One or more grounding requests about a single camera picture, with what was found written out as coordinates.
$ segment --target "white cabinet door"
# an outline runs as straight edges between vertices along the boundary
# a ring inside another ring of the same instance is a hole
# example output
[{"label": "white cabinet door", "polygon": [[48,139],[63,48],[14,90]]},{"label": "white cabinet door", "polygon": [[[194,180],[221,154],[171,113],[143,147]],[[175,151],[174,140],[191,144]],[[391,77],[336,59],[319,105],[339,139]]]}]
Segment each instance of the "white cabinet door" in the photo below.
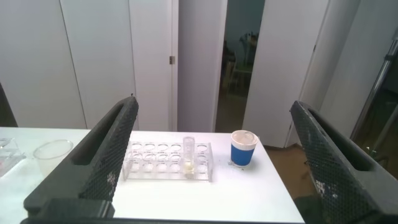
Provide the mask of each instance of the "white cabinet door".
[{"label": "white cabinet door", "polygon": [[266,0],[243,121],[265,145],[285,144],[327,4]]},{"label": "white cabinet door", "polygon": [[61,5],[83,111],[91,129],[115,103],[136,94],[129,3],[61,0]]},{"label": "white cabinet door", "polygon": [[177,108],[177,95],[173,99],[172,92],[173,88],[177,89],[177,82],[173,85],[169,57],[174,53],[172,25],[178,25],[178,20],[172,22],[172,15],[178,15],[178,8],[177,12],[173,11],[172,4],[178,2],[130,0],[129,3],[139,129],[171,131],[172,113],[177,112],[173,111]]},{"label": "white cabinet door", "polygon": [[0,1],[0,82],[20,127],[86,128],[59,1]]},{"label": "white cabinet door", "polygon": [[88,128],[132,93],[139,104],[134,129],[172,130],[172,3],[61,0]]}]

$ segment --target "test tube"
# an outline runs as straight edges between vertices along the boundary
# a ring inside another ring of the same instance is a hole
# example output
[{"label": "test tube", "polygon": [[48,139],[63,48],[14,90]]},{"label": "test tube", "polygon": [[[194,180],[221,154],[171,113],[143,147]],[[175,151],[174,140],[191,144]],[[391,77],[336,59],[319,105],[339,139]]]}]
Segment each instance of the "test tube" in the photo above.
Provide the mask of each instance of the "test tube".
[{"label": "test tube", "polygon": [[194,160],[195,160],[195,138],[184,137],[183,139],[183,151],[184,151],[184,173],[189,175],[188,178],[193,174]]}]

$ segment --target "white cup lid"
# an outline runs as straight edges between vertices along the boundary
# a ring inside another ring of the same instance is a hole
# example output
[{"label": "white cup lid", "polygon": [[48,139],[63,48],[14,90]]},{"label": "white cup lid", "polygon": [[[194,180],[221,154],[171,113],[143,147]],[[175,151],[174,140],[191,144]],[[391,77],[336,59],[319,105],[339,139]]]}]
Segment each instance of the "white cup lid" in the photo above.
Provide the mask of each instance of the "white cup lid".
[{"label": "white cup lid", "polygon": [[245,130],[234,131],[231,137],[233,145],[242,150],[254,149],[258,142],[258,137],[255,134]]},{"label": "white cup lid", "polygon": [[73,143],[66,139],[59,139],[52,142],[47,142],[39,146],[33,152],[36,159],[55,159],[64,156],[71,151]]}]

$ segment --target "floor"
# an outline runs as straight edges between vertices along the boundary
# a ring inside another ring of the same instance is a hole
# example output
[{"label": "floor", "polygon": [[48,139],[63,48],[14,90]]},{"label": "floor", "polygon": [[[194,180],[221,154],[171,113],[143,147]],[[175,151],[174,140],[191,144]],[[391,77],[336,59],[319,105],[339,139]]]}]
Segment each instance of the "floor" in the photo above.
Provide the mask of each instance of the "floor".
[{"label": "floor", "polygon": [[232,133],[242,129],[247,99],[242,96],[226,95],[220,91],[217,106],[217,133]]},{"label": "floor", "polygon": [[304,164],[305,153],[299,145],[285,149],[264,147],[293,199],[317,193],[309,175],[310,168]]}]

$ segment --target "clear plastic container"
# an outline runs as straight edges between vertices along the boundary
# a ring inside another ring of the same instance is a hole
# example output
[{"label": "clear plastic container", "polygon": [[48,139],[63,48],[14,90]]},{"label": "clear plastic container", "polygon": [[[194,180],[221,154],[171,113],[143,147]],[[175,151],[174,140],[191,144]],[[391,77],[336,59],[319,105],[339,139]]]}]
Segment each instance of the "clear plastic container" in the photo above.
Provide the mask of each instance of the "clear plastic container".
[{"label": "clear plastic container", "polygon": [[14,138],[0,138],[0,177],[25,158]]},{"label": "clear plastic container", "polygon": [[69,140],[59,139],[39,146],[33,156],[39,163],[40,171],[44,178],[58,166],[59,163],[72,150],[73,143]]}]

